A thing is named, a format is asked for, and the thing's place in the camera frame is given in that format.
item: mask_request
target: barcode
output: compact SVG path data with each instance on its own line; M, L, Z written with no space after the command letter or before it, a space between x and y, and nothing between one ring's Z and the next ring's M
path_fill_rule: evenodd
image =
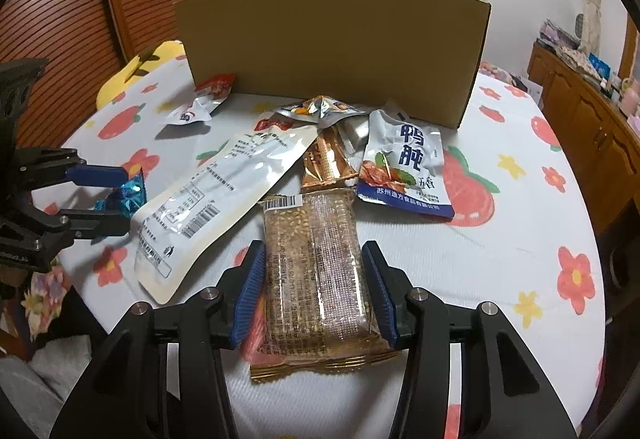
M203 209L200 210L198 215L193 217L189 224L187 224L184 229L181 231L187 239L190 239L195 235L202 226L207 224L214 216L218 215L220 210L217 209L213 204L207 204Z
M269 210L281 210L283 208L295 208L302 206L302 195L289 195L265 200L262 207L265 212Z
M140 248L146 259L156 268L156 271L167 278L171 273L171 267L156 253L156 250L149 243L140 237Z

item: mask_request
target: metal screw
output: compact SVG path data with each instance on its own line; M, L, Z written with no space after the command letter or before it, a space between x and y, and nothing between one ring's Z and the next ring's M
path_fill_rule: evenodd
M493 316L498 313L498 306L493 302L484 302L480 308L484 314L488 314L489 316Z
M205 300L215 300L220 291L217 287L206 287L202 291L200 291L200 296L202 296Z
M140 316L140 314L146 313L148 310L149 304L146 302L136 302L129 309L131 314L135 314L136 316Z
M429 297L429 292L427 289L423 289L422 287L414 287L409 291L409 296L416 300L417 302L422 302L427 300Z

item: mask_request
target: floral tablecloth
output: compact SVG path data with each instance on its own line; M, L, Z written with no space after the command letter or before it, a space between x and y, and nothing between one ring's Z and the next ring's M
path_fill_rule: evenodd
M165 126L164 116L190 98L184 56L164 64L97 112L65 146L92 164L140 169L149 197L212 157L256 116L288 98L234 94L211 121ZM604 296L593 230L571 168L543 115L524 92L478 75L462 125L442 130L445 180L456 211L450 223L356 201L360 242L377 240L390 265L447 303L496 302L531 349L578 425L596 391L604 346ZM298 191L301 165L274 191ZM40 208L89 208L100 188L61 184L34 192ZM172 299L180 303L215 285L263 238L254 208L207 249ZM76 242L60 262L98 321L110 331L138 300L151 302L133 275L130 237ZM168 386L178 392L176 347ZM353 374L298 372L252 385L251 351L224 352L241 437L383 438L388 436L404 359ZM448 436L460 415L460 350L452 346Z

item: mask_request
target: cardboard box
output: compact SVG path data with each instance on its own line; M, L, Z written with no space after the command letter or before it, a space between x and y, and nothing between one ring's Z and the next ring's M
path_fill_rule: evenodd
M491 6L479 0L183 0L178 33L195 83L382 105L457 128Z

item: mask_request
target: wooden dresser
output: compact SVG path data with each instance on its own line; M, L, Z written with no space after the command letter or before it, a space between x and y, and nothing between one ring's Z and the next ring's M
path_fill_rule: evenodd
M574 170L596 235L630 203L640 209L640 140L616 106L555 54L533 45L529 79Z

